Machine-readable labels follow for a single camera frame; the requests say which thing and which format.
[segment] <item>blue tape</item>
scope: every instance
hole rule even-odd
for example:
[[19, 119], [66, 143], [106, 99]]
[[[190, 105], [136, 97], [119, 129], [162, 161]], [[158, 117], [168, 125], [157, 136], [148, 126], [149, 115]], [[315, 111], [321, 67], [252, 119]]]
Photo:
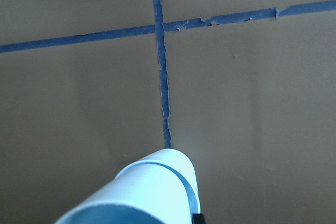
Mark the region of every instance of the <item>blue tape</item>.
[[161, 66], [160, 70], [160, 87], [161, 87], [161, 105], [163, 112], [163, 137], [164, 147], [171, 148], [171, 132], [169, 128], [169, 90], [168, 90], [168, 72], [166, 60], [166, 47], [164, 43], [163, 14], [161, 0], [153, 0], [155, 11], [155, 31], [158, 47], [158, 58]]
[[97, 33], [92, 33], [92, 34], [73, 35], [73, 36], [66, 36], [66, 37], [59, 37], [59, 38], [52, 38], [52, 39], [42, 39], [42, 40], [3, 45], [3, 46], [0, 46], [0, 53], [34, 49], [34, 48], [42, 48], [42, 47], [69, 45], [69, 44], [105, 40], [105, 39], [116, 39], [116, 38], [123, 38], [123, 37], [137, 36], [137, 35], [153, 34], [153, 33], [155, 33], [154, 25], [131, 27], [131, 28], [125, 28], [125, 29], [110, 30], [110, 31], [100, 31]]
[[306, 13], [325, 12], [328, 10], [336, 10], [336, 1], [316, 2], [301, 5], [292, 5], [285, 10], [278, 8], [269, 8], [262, 10], [255, 10], [252, 12], [233, 13], [227, 15], [219, 15], [211, 17], [207, 20], [201, 18], [165, 23], [163, 25], [164, 31], [175, 31], [180, 29], [199, 28], [212, 25], [223, 25], [231, 23], [246, 22], [249, 20], [258, 20], [265, 18], [278, 18], [289, 15], [299, 15]]

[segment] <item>black clip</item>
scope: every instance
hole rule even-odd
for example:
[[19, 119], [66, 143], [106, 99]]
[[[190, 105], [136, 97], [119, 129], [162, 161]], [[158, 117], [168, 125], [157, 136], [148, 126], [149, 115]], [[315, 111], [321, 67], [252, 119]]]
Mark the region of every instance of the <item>black clip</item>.
[[203, 214], [193, 214], [193, 224], [206, 224]]

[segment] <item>black object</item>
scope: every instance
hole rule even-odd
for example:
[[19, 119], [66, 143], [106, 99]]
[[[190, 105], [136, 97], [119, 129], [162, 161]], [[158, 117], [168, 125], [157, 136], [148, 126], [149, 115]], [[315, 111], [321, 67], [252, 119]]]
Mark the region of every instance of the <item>black object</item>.
[[193, 214], [193, 224], [206, 224], [203, 214]]

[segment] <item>floor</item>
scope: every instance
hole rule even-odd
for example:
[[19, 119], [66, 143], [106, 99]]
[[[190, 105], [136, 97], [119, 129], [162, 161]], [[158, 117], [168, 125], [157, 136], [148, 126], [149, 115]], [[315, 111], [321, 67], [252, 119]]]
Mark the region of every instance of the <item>floor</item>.
[[334, 223], [336, 0], [0, 0], [0, 223], [164, 147], [208, 223]]

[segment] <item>white plastic cup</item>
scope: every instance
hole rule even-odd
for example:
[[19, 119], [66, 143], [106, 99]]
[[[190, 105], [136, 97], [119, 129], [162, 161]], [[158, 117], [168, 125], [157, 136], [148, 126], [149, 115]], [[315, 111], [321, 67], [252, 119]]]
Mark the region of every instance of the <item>white plastic cup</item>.
[[125, 167], [56, 224], [191, 224], [199, 203], [191, 161], [164, 149]]

